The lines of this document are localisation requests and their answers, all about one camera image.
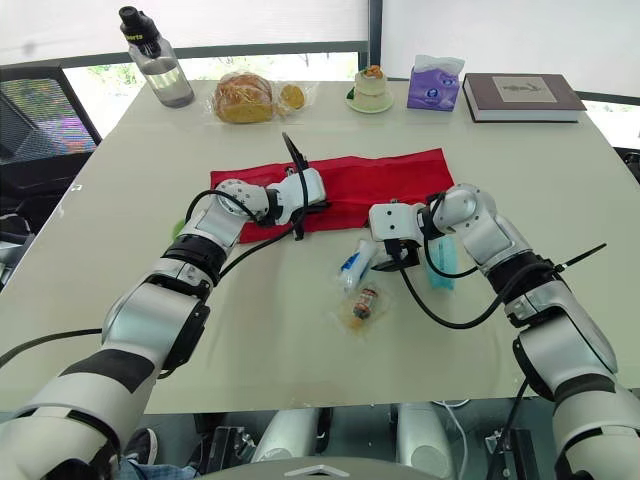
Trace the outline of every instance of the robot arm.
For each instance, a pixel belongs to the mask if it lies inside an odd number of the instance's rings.
[[[471,185],[452,187],[429,206],[375,205],[369,223],[374,239],[385,242],[424,244],[456,233],[496,292],[543,261],[493,198]],[[557,477],[640,478],[640,402],[617,383],[613,349],[557,271],[531,271],[504,304],[511,323],[523,328],[513,343],[518,364],[536,393],[556,404]]]
[[[319,173],[302,174],[308,204],[324,200]],[[286,224],[304,204],[297,174],[266,188],[227,180],[218,189],[266,225]],[[233,202],[211,197],[112,307],[101,349],[66,368],[0,426],[0,476],[115,476],[158,375],[186,363],[195,349],[209,315],[205,302],[247,219]]]

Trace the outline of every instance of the tissue box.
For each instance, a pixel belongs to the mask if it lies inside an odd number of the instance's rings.
[[[439,68],[421,72],[412,68],[407,108],[451,112],[456,104],[459,89],[458,75],[452,75]]]

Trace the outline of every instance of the black bottle cap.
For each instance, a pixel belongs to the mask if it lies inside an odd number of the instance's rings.
[[[156,25],[142,10],[135,7],[122,7],[118,12],[122,19],[120,30],[124,33],[127,42],[134,45],[153,43],[160,35]]]

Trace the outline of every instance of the small plate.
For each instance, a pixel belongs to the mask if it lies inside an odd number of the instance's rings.
[[[353,100],[350,98],[346,98],[344,99],[344,102],[349,105],[349,107],[351,107],[352,109],[354,109],[356,112],[360,112],[360,113],[381,113],[384,112],[385,110],[389,110],[391,108],[391,105],[393,105],[393,94],[391,92],[387,92],[387,95],[389,95],[389,103],[378,108],[377,110],[364,110],[362,108],[356,107],[353,104]]]

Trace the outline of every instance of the white table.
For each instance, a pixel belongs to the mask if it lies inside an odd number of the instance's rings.
[[[323,83],[315,104],[286,123],[227,125],[203,104],[214,83],[194,88],[196,103],[171,110],[145,87],[100,145],[76,180],[81,189],[68,192],[0,295],[0,350],[100,326],[169,245],[209,171],[288,161],[285,129],[311,160],[443,147],[454,179],[491,192],[537,252],[559,261],[608,242],[565,278],[613,344],[621,381],[640,386],[640,186],[586,115],[579,124],[474,124],[463,98],[453,113],[407,110],[402,82],[391,85],[391,110],[367,116],[345,106],[347,83]],[[471,331],[447,330],[418,310],[399,274],[378,273],[371,278],[393,306],[364,336],[329,318],[333,276],[367,235],[286,239],[242,262],[211,296],[191,361],[158,383],[147,412],[512,396],[522,375],[511,353],[516,331],[501,312]],[[459,258],[469,265],[461,250]],[[434,291],[422,268],[411,276],[447,318],[467,321],[493,297],[480,275],[451,293]],[[64,340],[18,356],[0,370],[0,409],[19,406],[98,341]]]

